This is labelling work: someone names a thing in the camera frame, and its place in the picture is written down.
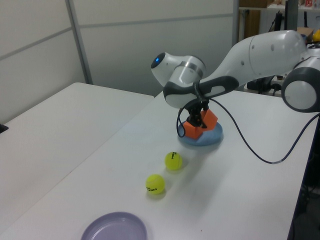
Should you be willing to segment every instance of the black cable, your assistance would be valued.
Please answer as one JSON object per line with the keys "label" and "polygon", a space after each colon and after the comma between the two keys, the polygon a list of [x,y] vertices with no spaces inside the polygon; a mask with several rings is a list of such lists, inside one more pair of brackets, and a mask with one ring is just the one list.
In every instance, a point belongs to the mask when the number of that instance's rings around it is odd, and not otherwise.
{"label": "black cable", "polygon": [[300,134],[298,135],[298,137],[296,138],[296,140],[294,141],[292,147],[290,148],[290,150],[288,151],[288,153],[279,161],[267,161],[267,160],[264,160],[262,157],[260,157],[251,147],[250,145],[247,143],[245,137],[243,136],[242,132],[240,131],[239,127],[238,127],[238,124],[236,122],[236,120],[234,119],[234,117],[231,115],[231,113],[221,104],[219,103],[218,101],[214,100],[214,99],[209,99],[213,102],[215,102],[216,104],[218,104],[223,110],[225,110],[225,112],[229,115],[229,117],[232,119],[236,129],[238,130],[242,140],[244,141],[244,143],[246,144],[246,146],[251,150],[251,152],[258,158],[260,159],[261,161],[267,163],[267,164],[279,164],[279,163],[282,163],[289,155],[290,153],[293,151],[293,149],[295,148],[297,142],[299,141],[299,139],[301,138],[302,134],[304,133],[304,131],[306,130],[306,128],[309,126],[309,124],[315,120],[316,118],[318,118],[320,116],[320,113],[318,113],[317,115],[313,116],[307,123],[306,125],[303,127],[303,129],[301,130]]}
{"label": "black cable", "polygon": [[[184,127],[184,125],[182,124],[181,119],[180,119],[180,115],[181,115],[181,113],[182,113],[182,111],[183,111],[184,109],[185,109],[185,107],[179,109],[178,117],[176,118],[176,132],[177,132],[177,134],[178,134],[178,136],[179,136],[180,138],[183,138],[183,137],[186,135],[186,129],[185,129],[185,127]],[[180,132],[179,132],[179,123],[180,123],[180,126],[181,126],[182,129],[183,129],[183,134],[182,134],[182,135],[180,135]]]}

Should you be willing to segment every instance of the light blue base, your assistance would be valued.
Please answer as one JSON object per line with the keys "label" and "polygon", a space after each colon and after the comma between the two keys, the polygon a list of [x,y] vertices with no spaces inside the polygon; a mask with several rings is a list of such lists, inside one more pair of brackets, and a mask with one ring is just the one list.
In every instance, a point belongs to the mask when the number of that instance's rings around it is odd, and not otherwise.
{"label": "light blue base", "polygon": [[[178,127],[179,134],[184,134],[184,129],[180,125]],[[217,122],[215,128],[210,131],[204,131],[198,139],[193,139],[188,136],[179,137],[179,139],[186,144],[193,146],[207,146],[220,142],[223,137],[222,126]]]}

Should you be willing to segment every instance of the purple plate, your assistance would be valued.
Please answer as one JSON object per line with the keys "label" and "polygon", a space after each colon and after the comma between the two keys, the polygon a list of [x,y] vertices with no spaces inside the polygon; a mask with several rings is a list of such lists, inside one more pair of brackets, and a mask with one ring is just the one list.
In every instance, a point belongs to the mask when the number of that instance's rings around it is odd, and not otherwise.
{"label": "purple plate", "polygon": [[118,211],[92,222],[81,240],[147,240],[147,229],[136,215]]}

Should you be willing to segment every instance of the gray partition wall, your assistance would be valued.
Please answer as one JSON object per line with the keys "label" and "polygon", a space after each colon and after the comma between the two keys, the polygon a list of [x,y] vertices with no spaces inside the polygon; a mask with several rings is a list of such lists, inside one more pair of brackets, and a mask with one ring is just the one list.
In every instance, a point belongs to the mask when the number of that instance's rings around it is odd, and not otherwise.
{"label": "gray partition wall", "polygon": [[0,123],[74,82],[85,79],[65,1],[0,0]]}
{"label": "gray partition wall", "polygon": [[233,0],[69,2],[94,85],[156,96],[162,87],[150,65],[158,54],[198,56],[209,75],[233,43]]}
{"label": "gray partition wall", "polygon": [[198,56],[207,76],[237,12],[238,0],[0,0],[0,124],[75,82],[156,96],[162,52]]}

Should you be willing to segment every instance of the tennis ball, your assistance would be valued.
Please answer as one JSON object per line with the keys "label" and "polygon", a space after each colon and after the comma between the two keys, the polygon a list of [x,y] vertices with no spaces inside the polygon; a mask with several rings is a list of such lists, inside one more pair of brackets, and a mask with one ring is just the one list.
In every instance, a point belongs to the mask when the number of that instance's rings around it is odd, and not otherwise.
{"label": "tennis ball", "polygon": [[151,194],[160,194],[165,189],[165,180],[159,174],[148,176],[145,181],[145,187]]}
{"label": "tennis ball", "polygon": [[169,170],[178,170],[182,165],[182,157],[179,153],[172,151],[165,156],[164,163]]}

